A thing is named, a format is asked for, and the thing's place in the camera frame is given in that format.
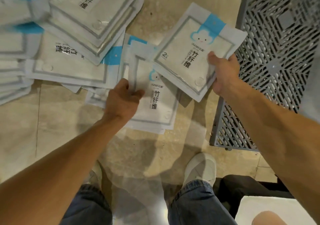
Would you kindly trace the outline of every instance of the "gray plastic crate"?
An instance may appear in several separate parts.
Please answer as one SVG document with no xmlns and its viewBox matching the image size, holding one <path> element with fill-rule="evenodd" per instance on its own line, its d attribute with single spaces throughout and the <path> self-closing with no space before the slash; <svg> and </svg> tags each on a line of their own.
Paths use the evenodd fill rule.
<svg viewBox="0 0 320 225">
<path fill-rule="evenodd" d="M 236 27 L 248 37 L 236 52 L 240 78 L 297 113 L 319 45 L 319 22 L 320 0 L 242 0 Z M 222 98 L 210 144 L 258 151 Z"/>
</svg>

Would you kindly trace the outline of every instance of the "jeans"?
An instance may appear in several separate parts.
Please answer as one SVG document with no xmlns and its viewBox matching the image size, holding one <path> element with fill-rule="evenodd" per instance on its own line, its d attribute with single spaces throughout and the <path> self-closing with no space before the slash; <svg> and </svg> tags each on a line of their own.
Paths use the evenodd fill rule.
<svg viewBox="0 0 320 225">
<path fill-rule="evenodd" d="M 168 208 L 170 225 L 234 225 L 235 220 L 202 180 L 186 184 Z M 82 185 L 60 225 L 111 225 L 112 212 L 103 194 L 91 185 Z"/>
</svg>

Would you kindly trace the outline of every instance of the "person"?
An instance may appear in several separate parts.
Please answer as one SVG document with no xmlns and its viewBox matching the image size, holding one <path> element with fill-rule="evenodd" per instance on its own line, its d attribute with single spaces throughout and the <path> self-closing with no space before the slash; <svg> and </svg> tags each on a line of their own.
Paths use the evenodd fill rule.
<svg viewBox="0 0 320 225">
<path fill-rule="evenodd" d="M 318 123 L 272 103 L 240 80 L 235 55 L 226 60 L 210 52 L 208 61 L 217 76 L 213 91 L 232 107 L 270 167 L 320 223 Z M 1 224 L 111 224 L 110 207 L 100 191 L 101 169 L 95 162 L 134 116 L 143 95 L 142 90 L 129 94 L 128 81 L 122 79 L 110 91 L 100 121 L 2 183 Z M 184 185 L 168 208 L 171 225 L 235 224 L 212 191 L 215 170 L 209 154 L 191 159 Z"/>
</svg>

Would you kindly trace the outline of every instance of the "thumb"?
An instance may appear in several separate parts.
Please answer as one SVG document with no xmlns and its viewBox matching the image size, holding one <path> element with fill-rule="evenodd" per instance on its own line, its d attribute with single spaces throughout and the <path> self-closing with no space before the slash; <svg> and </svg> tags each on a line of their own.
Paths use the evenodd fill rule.
<svg viewBox="0 0 320 225">
<path fill-rule="evenodd" d="M 211 65 L 218 65 L 221 59 L 218 58 L 213 51 L 208 54 L 208 62 Z"/>
<path fill-rule="evenodd" d="M 135 93 L 132 94 L 132 96 L 135 96 L 137 98 L 139 98 L 139 100 L 144 96 L 145 91 L 144 90 L 138 90 Z"/>
</svg>

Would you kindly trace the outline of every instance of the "white sneaker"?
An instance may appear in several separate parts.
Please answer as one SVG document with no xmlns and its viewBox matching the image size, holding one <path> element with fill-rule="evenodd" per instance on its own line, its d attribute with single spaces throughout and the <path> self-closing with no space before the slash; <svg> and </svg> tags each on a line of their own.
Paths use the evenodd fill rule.
<svg viewBox="0 0 320 225">
<path fill-rule="evenodd" d="M 94 166 L 92 167 L 88 176 L 85 178 L 82 184 L 90 184 L 101 190 L 102 170 L 98 161 L 94 163 Z"/>
<path fill-rule="evenodd" d="M 198 153 L 187 164 L 183 186 L 196 179 L 207 181 L 213 186 L 216 181 L 216 172 L 214 157 L 208 153 Z"/>
</svg>

